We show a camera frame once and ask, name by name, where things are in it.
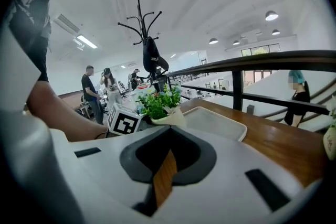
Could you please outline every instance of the black railing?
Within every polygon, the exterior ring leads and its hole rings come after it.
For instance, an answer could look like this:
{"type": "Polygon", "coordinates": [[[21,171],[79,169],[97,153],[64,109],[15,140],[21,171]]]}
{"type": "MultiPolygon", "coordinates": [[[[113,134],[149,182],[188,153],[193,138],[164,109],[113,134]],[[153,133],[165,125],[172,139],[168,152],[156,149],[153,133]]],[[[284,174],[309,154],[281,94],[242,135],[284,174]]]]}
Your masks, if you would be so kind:
{"type": "Polygon", "coordinates": [[[336,51],[334,50],[299,50],[273,52],[263,55],[252,55],[239,58],[233,58],[224,61],[212,62],[205,65],[186,68],[180,71],[167,74],[168,83],[171,87],[171,77],[201,74],[209,72],[231,71],[233,76],[233,91],[224,91],[211,88],[195,87],[181,85],[181,87],[201,90],[206,92],[218,93],[233,97],[233,108],[242,110],[243,99],[253,100],[274,105],[286,106],[288,108],[300,107],[313,113],[328,115],[329,111],[324,105],[311,104],[293,100],[284,100],[280,98],[267,97],[263,95],[243,93],[243,75],[244,70],[313,70],[336,72],[336,51]]]}

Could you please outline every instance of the railing post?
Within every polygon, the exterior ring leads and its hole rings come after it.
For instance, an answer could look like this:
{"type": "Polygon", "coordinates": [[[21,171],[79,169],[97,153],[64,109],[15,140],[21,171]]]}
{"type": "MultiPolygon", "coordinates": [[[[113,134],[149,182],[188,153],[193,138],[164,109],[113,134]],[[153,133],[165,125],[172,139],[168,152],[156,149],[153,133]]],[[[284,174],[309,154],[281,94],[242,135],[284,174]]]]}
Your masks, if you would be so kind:
{"type": "Polygon", "coordinates": [[[170,84],[170,78],[169,77],[167,77],[167,78],[168,78],[169,89],[170,89],[170,91],[172,91],[172,85],[170,84]]]}
{"type": "Polygon", "coordinates": [[[233,78],[233,108],[242,111],[243,109],[243,72],[232,71],[233,78]]]}

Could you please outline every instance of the woman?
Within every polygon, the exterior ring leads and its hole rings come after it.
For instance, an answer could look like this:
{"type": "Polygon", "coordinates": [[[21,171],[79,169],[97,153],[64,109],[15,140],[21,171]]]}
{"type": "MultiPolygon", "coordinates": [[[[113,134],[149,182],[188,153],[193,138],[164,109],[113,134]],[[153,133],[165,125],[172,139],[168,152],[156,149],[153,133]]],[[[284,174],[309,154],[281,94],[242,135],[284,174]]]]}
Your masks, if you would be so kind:
{"type": "Polygon", "coordinates": [[[111,70],[109,68],[104,69],[102,77],[100,79],[100,84],[105,85],[108,96],[109,110],[113,107],[115,102],[118,104],[122,104],[122,99],[117,86],[117,81],[112,76],[111,70]]]}
{"type": "MultiPolygon", "coordinates": [[[[308,83],[305,81],[300,70],[289,71],[288,84],[291,89],[295,90],[292,100],[310,103],[308,83]]],[[[282,123],[298,127],[306,112],[307,111],[302,108],[288,108],[282,123]]]]}

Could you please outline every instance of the fluorescent light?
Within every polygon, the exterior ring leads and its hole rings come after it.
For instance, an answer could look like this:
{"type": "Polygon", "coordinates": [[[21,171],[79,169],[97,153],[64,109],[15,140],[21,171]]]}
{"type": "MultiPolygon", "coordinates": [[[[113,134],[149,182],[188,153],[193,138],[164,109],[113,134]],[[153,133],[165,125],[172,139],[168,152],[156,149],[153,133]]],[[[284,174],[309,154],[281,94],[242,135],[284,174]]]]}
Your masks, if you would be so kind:
{"type": "Polygon", "coordinates": [[[95,44],[93,44],[92,42],[90,42],[89,40],[87,40],[84,36],[80,35],[77,37],[79,40],[83,41],[84,43],[86,43],[87,45],[89,45],[91,48],[96,49],[97,46],[95,44]]]}
{"type": "Polygon", "coordinates": [[[279,15],[273,10],[268,11],[265,15],[266,20],[275,20],[278,17],[279,15]]]}
{"type": "Polygon", "coordinates": [[[272,35],[275,36],[275,35],[279,35],[280,34],[280,31],[277,30],[277,29],[274,29],[273,32],[272,32],[272,35]]]}
{"type": "Polygon", "coordinates": [[[217,38],[212,38],[210,39],[209,44],[216,44],[217,42],[218,42],[217,38]]]}

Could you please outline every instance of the wooden table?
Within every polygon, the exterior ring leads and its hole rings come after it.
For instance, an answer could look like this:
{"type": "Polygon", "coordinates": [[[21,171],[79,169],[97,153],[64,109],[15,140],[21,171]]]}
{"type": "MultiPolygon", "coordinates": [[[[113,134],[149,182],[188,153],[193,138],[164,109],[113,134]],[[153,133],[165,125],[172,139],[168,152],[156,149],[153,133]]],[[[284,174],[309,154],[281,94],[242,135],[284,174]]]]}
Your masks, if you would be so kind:
{"type": "Polygon", "coordinates": [[[307,187],[323,177],[328,158],[323,147],[323,136],[275,121],[233,110],[201,99],[181,104],[182,112],[202,106],[247,126],[243,143],[290,171],[307,187]]]}

